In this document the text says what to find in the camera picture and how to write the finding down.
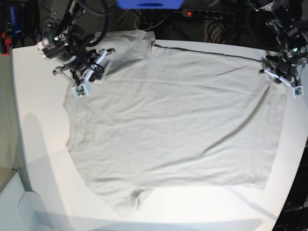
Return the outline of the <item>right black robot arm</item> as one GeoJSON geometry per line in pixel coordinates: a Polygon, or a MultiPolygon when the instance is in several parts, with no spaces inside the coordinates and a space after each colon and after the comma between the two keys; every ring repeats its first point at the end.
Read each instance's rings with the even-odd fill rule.
{"type": "Polygon", "coordinates": [[[61,75],[72,83],[72,92],[76,98],[88,96],[90,83],[101,80],[104,75],[102,62],[107,55],[115,52],[113,48],[96,50],[106,36],[110,9],[102,0],[102,10],[90,7],[84,0],[55,0],[47,18],[37,48],[45,59],[56,60],[60,66],[54,68],[53,75],[61,75]],[[78,35],[84,29],[76,24],[85,12],[104,18],[100,35],[87,35],[83,39],[78,35]]]}

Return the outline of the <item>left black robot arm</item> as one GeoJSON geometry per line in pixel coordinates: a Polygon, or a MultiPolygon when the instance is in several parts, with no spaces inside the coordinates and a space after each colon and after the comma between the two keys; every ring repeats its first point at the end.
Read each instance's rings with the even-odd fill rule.
{"type": "Polygon", "coordinates": [[[282,0],[250,0],[249,3],[255,11],[273,15],[266,25],[274,32],[279,44],[279,54],[267,55],[270,66],[266,65],[259,72],[290,87],[293,97],[303,96],[301,76],[308,64],[308,39],[304,30],[297,27],[282,0]]]}

